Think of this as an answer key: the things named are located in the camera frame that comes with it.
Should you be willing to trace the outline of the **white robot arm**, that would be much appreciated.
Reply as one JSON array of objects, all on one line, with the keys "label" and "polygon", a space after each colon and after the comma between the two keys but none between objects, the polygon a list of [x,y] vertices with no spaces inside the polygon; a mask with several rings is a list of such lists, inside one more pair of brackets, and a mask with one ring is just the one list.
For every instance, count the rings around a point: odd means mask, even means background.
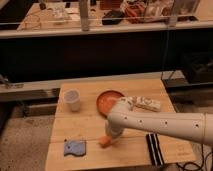
[{"label": "white robot arm", "polygon": [[135,112],[131,98],[122,97],[107,115],[106,134],[117,138],[125,128],[142,130],[213,147],[213,114]]}]

